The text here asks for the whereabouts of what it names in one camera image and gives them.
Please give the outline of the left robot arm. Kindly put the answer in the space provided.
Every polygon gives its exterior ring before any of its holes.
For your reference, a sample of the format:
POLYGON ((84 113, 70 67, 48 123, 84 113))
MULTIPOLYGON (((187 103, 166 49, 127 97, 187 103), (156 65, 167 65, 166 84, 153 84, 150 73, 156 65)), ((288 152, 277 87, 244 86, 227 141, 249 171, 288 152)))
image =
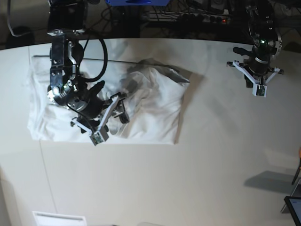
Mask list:
POLYGON ((283 70, 271 67, 271 60, 282 48, 282 39, 275 28, 275 14, 272 5, 267 0, 246 0, 246 13, 249 15, 248 30, 253 42, 252 50, 234 47, 233 52, 248 56, 243 62, 228 62, 228 66, 241 71, 246 81, 246 87, 253 90, 255 96, 265 96, 267 83, 283 70))

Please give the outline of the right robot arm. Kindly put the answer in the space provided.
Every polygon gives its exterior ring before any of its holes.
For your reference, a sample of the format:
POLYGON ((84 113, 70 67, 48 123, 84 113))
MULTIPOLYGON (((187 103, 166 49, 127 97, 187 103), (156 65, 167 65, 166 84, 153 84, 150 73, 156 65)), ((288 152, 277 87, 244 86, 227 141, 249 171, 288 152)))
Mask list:
POLYGON ((48 35, 51 36, 49 99, 77 113, 70 124, 77 125, 82 133, 108 132, 106 123, 110 117, 119 118, 123 124, 129 123, 123 104, 125 94, 117 93, 108 100, 98 97, 105 85, 101 78, 107 69, 108 51, 104 39, 98 32, 86 29, 85 23, 88 6, 97 5, 99 1, 50 0, 48 3, 48 35), (80 72, 85 47, 80 45, 77 37, 82 34, 97 37, 103 48, 103 67, 94 78, 87 78, 80 72))

